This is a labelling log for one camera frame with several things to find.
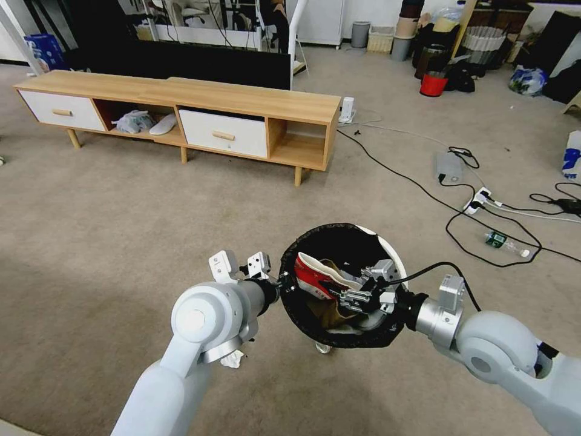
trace drawer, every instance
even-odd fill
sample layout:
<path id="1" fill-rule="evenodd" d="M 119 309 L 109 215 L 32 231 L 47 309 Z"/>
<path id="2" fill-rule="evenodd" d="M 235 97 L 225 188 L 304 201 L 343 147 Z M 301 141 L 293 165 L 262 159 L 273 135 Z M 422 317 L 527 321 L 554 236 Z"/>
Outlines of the drawer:
<path id="1" fill-rule="evenodd" d="M 188 144 L 266 157 L 264 121 L 180 109 Z"/>
<path id="2" fill-rule="evenodd" d="M 93 103 L 88 98 L 35 91 L 19 92 L 40 122 L 105 131 Z"/>

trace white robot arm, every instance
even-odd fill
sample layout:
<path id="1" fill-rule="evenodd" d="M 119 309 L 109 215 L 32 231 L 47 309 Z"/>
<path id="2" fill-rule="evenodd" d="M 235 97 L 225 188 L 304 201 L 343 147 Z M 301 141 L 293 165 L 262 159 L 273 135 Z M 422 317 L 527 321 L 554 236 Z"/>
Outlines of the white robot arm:
<path id="1" fill-rule="evenodd" d="M 262 252 L 248 259 L 246 280 L 236 278 L 231 251 L 220 251 L 209 263 L 215 281 L 177 299 L 168 349 L 139 377 L 111 435 L 184 436 L 206 392 L 209 364 L 253 338 L 256 318 L 278 299 Z"/>
<path id="2" fill-rule="evenodd" d="M 253 338 L 258 315 L 278 299 L 262 252 L 248 259 L 246 280 L 236 278 L 230 251 L 209 263 L 215 282 L 193 286 L 176 301 L 174 337 L 162 359 L 138 379 L 113 436 L 184 436 L 206 391 L 208 364 Z M 499 312 L 479 312 L 462 322 L 464 292 L 463 278 L 447 275 L 438 301 L 403 287 L 383 297 L 392 305 L 389 313 L 476 378 L 498 384 L 527 405 L 552 436 L 581 434 L 581 360 L 559 353 Z"/>
<path id="3" fill-rule="evenodd" d="M 462 322 L 464 289 L 461 277 L 446 276 L 438 301 L 426 298 L 419 311 L 408 306 L 406 325 L 476 378 L 503 387 L 552 436 L 581 434 L 581 360 L 559 353 L 500 312 L 478 312 Z"/>

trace wheel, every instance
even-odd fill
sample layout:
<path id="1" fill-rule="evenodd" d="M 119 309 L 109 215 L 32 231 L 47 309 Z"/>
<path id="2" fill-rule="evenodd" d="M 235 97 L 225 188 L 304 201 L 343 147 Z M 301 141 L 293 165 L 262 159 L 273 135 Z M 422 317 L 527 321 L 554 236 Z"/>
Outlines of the wheel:
<path id="1" fill-rule="evenodd" d="M 320 342 L 315 342 L 315 348 L 321 354 L 329 354 L 332 350 L 332 348 L 329 345 L 325 345 Z"/>

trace beige carpet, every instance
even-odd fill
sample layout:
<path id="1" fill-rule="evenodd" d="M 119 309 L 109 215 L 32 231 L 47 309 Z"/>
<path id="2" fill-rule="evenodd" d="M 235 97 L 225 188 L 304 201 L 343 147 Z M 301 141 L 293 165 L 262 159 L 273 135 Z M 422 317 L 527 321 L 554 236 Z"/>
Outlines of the beige carpet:
<path id="1" fill-rule="evenodd" d="M 519 96 L 510 71 L 494 71 L 473 94 L 418 94 L 409 62 L 379 54 L 305 49 L 310 77 L 296 89 L 351 95 L 360 119 L 413 130 L 460 147 L 482 163 L 497 197 L 530 205 L 562 181 L 566 138 L 579 118 L 563 105 Z M 107 435 L 139 374 L 171 338 L 172 305 L 210 278 L 206 259 L 231 248 L 241 259 L 270 253 L 274 267 L 295 237 L 327 222 L 382 234 L 408 271 L 456 262 L 483 308 L 505 311 L 538 337 L 581 355 L 581 268 L 553 254 L 532 265 L 490 267 L 463 254 L 444 232 L 450 213 L 337 137 L 328 172 L 296 189 L 293 169 L 147 142 L 66 133 L 36 124 L 11 84 L 25 69 L 0 67 L 0 417 L 48 436 Z M 442 145 L 359 127 L 378 158 L 461 206 L 464 188 L 432 175 Z M 357 128 L 345 131 L 353 133 Z M 476 183 L 468 175 L 467 180 Z M 575 224 L 522 219 L 550 247 L 581 256 Z M 500 220 L 492 223 L 516 231 Z M 483 229 L 454 231 L 483 256 Z M 436 295 L 446 270 L 413 282 Z M 467 308 L 467 314 L 473 312 Z M 260 319 L 239 370 L 216 366 L 190 434 L 540 436 L 508 394 L 404 331 L 387 349 L 317 354 L 281 304 Z"/>

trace plastic water bottle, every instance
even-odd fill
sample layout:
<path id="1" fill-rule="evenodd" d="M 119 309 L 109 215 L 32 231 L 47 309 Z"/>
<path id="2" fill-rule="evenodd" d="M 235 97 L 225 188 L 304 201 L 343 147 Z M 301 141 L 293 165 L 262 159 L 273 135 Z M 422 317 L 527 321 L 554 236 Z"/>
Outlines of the plastic water bottle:
<path id="1" fill-rule="evenodd" d="M 512 251 L 513 253 L 517 253 L 521 257 L 528 257 L 529 254 L 531 254 L 530 250 L 518 247 L 512 240 L 508 238 L 508 236 L 500 232 L 495 232 L 491 230 L 485 234 L 485 237 L 486 244 L 494 248 L 502 248 L 507 251 Z"/>

